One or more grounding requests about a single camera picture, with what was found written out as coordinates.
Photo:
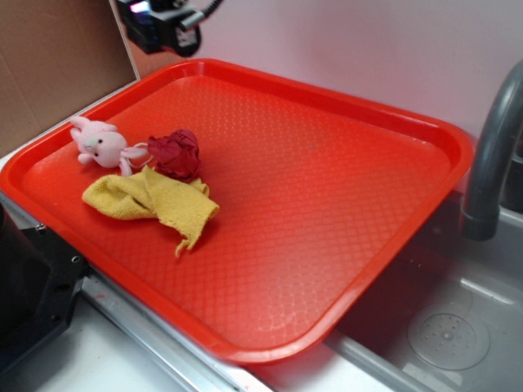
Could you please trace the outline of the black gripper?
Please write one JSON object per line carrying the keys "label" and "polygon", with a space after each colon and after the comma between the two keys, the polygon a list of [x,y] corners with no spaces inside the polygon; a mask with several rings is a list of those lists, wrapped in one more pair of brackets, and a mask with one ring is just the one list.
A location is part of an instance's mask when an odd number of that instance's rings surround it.
{"label": "black gripper", "polygon": [[162,7],[162,1],[156,10],[150,1],[117,1],[116,5],[127,38],[144,53],[170,51],[191,57],[200,48],[200,28],[189,29],[184,23],[197,13],[193,7],[168,4]]}

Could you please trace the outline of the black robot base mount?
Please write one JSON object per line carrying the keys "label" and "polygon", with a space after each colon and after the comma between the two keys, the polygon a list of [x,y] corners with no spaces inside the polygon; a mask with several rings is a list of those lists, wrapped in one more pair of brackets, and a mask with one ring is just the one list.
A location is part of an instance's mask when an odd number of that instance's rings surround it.
{"label": "black robot base mount", "polygon": [[1,374],[70,325],[85,259],[53,230],[20,229],[1,209]]}

